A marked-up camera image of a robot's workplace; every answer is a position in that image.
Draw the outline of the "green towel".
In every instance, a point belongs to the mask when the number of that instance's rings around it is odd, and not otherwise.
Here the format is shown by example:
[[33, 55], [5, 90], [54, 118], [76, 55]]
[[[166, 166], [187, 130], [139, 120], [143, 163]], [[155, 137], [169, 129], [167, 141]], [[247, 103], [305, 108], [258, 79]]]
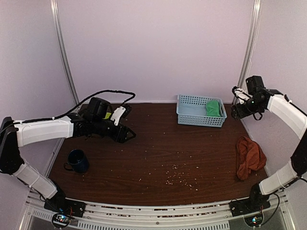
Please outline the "green towel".
[[210, 117], [221, 117], [220, 104], [217, 100], [211, 100], [206, 103], [206, 115]]

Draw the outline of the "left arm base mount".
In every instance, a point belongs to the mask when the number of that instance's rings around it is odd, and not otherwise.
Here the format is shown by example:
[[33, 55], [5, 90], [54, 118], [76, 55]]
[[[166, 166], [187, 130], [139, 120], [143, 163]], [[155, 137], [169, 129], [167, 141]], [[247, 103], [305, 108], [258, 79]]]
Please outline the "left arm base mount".
[[79, 218], [83, 217], [85, 207], [86, 204], [84, 202], [70, 199], [65, 199], [64, 206], [62, 207], [57, 207], [55, 204], [51, 203], [50, 200], [44, 203], [44, 209]]

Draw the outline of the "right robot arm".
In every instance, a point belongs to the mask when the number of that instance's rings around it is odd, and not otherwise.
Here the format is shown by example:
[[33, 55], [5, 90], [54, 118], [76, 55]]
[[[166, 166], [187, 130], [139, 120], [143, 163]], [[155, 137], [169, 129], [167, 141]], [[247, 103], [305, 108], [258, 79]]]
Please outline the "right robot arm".
[[249, 211], [257, 211], [270, 195], [281, 188], [287, 188], [307, 172], [307, 115], [276, 89], [267, 89], [261, 76], [246, 79], [247, 90], [237, 86], [232, 88], [239, 102], [232, 106], [231, 116], [235, 119], [262, 115], [266, 110], [278, 116], [297, 135], [299, 144], [290, 161], [270, 177], [252, 186], [245, 206]]

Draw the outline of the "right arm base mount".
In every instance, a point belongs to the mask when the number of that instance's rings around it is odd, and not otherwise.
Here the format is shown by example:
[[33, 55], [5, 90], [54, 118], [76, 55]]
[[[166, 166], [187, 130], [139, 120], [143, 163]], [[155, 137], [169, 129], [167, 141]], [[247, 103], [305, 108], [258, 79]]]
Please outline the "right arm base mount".
[[262, 204], [253, 205], [250, 203], [249, 198], [241, 200], [232, 200], [229, 203], [230, 211], [233, 217], [246, 215], [254, 212], [260, 212], [263, 209], [271, 207], [268, 200], [264, 201]]

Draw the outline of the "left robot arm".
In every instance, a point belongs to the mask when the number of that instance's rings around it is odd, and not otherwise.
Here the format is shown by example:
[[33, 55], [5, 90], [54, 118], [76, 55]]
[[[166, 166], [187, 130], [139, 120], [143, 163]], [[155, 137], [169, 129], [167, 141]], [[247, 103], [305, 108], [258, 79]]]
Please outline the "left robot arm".
[[17, 177], [38, 191], [56, 211], [66, 212], [69, 202], [64, 192], [24, 160], [19, 148], [51, 139], [89, 137], [92, 134], [110, 137], [118, 143], [135, 138], [136, 133], [120, 123], [129, 114], [131, 107], [122, 104], [107, 116], [110, 108], [108, 101], [93, 97], [84, 110], [68, 113], [60, 118], [43, 118], [37, 121], [14, 121], [10, 116], [4, 118], [0, 127], [1, 173]]

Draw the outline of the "brown towel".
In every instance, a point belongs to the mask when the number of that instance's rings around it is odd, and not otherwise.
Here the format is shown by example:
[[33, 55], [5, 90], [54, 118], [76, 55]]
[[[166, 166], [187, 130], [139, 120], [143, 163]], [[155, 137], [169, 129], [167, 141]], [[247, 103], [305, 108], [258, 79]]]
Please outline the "brown towel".
[[252, 171], [264, 168], [267, 158], [260, 145], [248, 137], [241, 136], [236, 143], [236, 175], [246, 180]]

